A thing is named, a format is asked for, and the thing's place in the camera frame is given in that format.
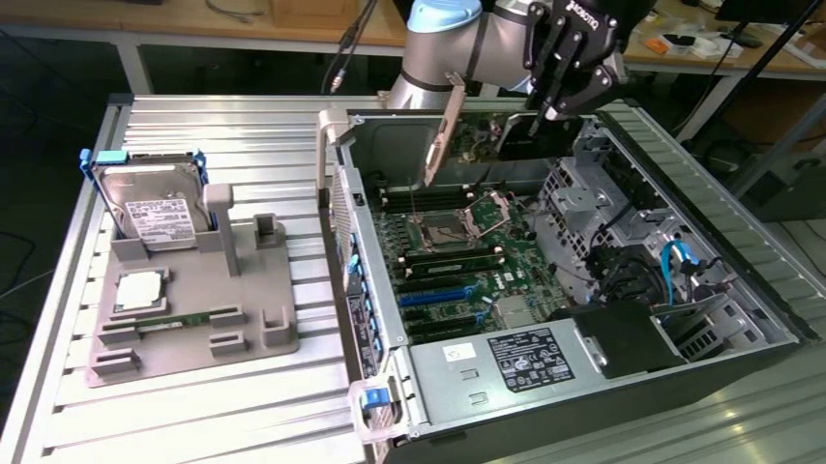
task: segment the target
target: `metal bracket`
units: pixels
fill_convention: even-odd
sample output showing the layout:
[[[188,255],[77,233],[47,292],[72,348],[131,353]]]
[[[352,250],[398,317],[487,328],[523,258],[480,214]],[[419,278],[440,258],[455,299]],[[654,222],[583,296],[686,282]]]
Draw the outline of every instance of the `metal bracket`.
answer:
[[[350,117],[347,110],[342,108],[328,108],[319,113],[319,127],[315,136],[315,188],[322,190],[326,183],[327,173],[327,147],[338,144],[339,139],[350,131]]]
[[[439,132],[436,132],[436,138],[434,138],[434,142],[430,144],[427,158],[424,159],[426,186],[430,186],[431,182],[434,182],[436,171],[442,167],[444,156],[451,146],[452,131],[455,130],[459,113],[464,105],[464,81],[456,72],[448,72],[447,77],[452,84],[451,97],[448,99],[448,105],[444,108]]]
[[[486,198],[491,198],[495,205],[499,207],[499,212],[502,214],[502,220],[488,227],[486,230],[479,229],[479,225],[476,225],[476,221],[474,220],[474,206],[479,202],[482,202]],[[511,220],[511,214],[508,211],[510,205],[507,200],[499,196],[499,192],[496,190],[490,190],[484,196],[482,196],[476,201],[474,201],[467,207],[459,211],[459,218],[462,219],[462,223],[464,224],[464,228],[467,232],[474,237],[474,239],[480,239],[488,232],[494,231],[502,224]]]

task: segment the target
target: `motherboard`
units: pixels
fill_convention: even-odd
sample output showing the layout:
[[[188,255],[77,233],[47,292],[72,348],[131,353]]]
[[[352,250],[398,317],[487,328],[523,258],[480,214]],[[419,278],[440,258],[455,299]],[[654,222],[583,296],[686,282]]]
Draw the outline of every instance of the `motherboard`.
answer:
[[[565,305],[531,220],[496,189],[382,195],[375,229],[412,343],[531,325]]]

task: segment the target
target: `blue pcie slot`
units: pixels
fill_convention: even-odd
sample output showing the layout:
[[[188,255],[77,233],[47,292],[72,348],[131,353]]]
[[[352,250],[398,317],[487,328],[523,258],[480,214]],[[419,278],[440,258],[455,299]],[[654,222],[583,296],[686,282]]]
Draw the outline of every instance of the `blue pcie slot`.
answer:
[[[412,295],[402,297],[399,301],[400,307],[432,305],[435,303],[455,302],[458,300],[467,300],[474,294],[475,285],[467,285],[464,288],[451,290],[447,292],[431,293],[427,295]]]

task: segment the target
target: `blue cable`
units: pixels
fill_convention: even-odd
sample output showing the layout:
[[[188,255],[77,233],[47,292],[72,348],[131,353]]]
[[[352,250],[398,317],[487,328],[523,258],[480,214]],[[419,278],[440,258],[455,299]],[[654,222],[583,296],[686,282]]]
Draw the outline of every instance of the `blue cable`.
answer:
[[[673,240],[662,248],[662,252],[659,253],[659,269],[662,271],[662,278],[666,281],[666,287],[669,288],[669,305],[670,306],[674,305],[674,290],[671,288],[671,261],[669,259],[671,256],[673,247],[681,253],[681,259],[683,261],[689,260],[693,264],[699,263],[699,259],[697,259],[697,256],[694,256],[691,253],[691,248],[689,247],[687,244],[685,244],[679,240]]]

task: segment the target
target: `hard drive label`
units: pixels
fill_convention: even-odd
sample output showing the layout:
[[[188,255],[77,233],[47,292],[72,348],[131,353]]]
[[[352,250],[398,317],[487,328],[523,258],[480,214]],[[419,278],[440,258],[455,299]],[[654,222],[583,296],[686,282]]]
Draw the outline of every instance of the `hard drive label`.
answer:
[[[488,338],[507,390],[514,393],[565,382],[574,378],[566,356],[551,330]]]
[[[195,239],[186,199],[130,201],[126,205],[132,224],[146,244]]]

